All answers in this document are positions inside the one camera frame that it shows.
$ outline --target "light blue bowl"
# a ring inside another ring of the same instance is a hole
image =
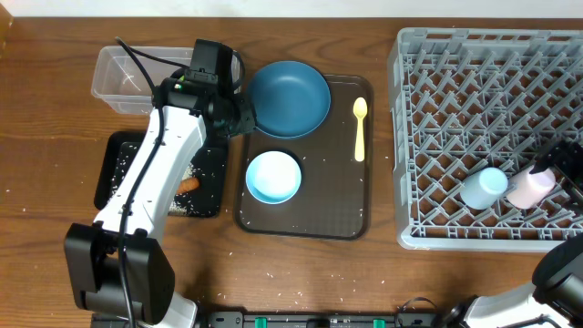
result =
[[[245,174],[251,195],[266,204],[289,200],[300,188],[302,172],[298,162],[280,151],[268,151],[256,157]]]

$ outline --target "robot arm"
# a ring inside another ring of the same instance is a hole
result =
[[[551,250],[527,283],[456,306],[437,327],[583,326],[583,234]]]
[[[187,328],[194,324],[197,307],[174,292],[174,271],[160,242],[180,178],[205,140],[230,138],[255,129],[253,105],[238,93],[242,77],[233,82],[232,66],[244,72],[232,49],[197,40],[190,67],[181,68],[153,88],[148,132],[116,194],[93,225],[74,223],[66,235],[66,262],[77,307],[127,317],[131,306],[141,326]],[[136,184],[159,136],[160,110],[164,136]],[[138,188],[132,198],[129,193],[134,185]],[[122,236],[119,228],[128,198],[131,212]],[[122,272],[127,276],[123,286],[131,291],[131,304],[122,288],[118,257],[111,256],[121,253],[120,238],[125,245]]]
[[[142,229],[149,238],[159,242],[162,242],[168,208],[182,174],[207,138],[202,116],[193,116],[184,108],[165,106],[162,110],[166,130],[163,146],[159,148],[134,197],[132,215],[127,227],[128,234],[134,234],[136,230]],[[154,109],[150,114],[146,137],[128,173],[111,201],[94,220],[95,223],[102,223],[102,229],[118,231],[120,209],[154,146],[158,132],[158,109]]]

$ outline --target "dish rack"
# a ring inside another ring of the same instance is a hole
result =
[[[583,32],[406,28],[388,58],[397,240],[406,249],[549,251],[583,232],[557,186],[534,209],[461,201],[485,168],[510,178],[583,134]]]

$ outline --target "plastic container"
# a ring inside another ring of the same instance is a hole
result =
[[[134,46],[134,48],[184,65],[189,65],[192,58],[191,47]],[[164,78],[178,69],[143,56],[137,57],[155,85],[160,84]],[[235,56],[231,72],[233,78],[239,77],[239,61]],[[121,46],[106,46],[99,52],[91,94],[107,102],[121,114],[149,114],[152,109],[152,93],[148,83]]]
[[[517,188],[506,195],[506,199],[518,209],[530,209],[543,200],[555,188],[557,180],[551,169],[537,174],[530,174],[534,165],[516,174],[510,179]]]
[[[513,177],[581,140],[583,32],[406,28],[388,58],[397,240],[407,249],[549,251],[583,232],[559,185],[529,210],[461,201],[485,167]]]
[[[466,206],[485,210],[492,206],[506,191],[508,178],[503,171],[485,168],[464,180],[459,195]]]

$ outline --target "cup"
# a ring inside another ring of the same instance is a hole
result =
[[[500,169],[486,168],[464,180],[460,197],[465,205],[476,210],[492,206],[508,188],[508,178]]]
[[[517,188],[506,195],[506,199],[515,207],[525,210],[537,205],[547,194],[555,188],[557,179],[551,169],[537,174],[530,174],[534,165],[510,178]]]

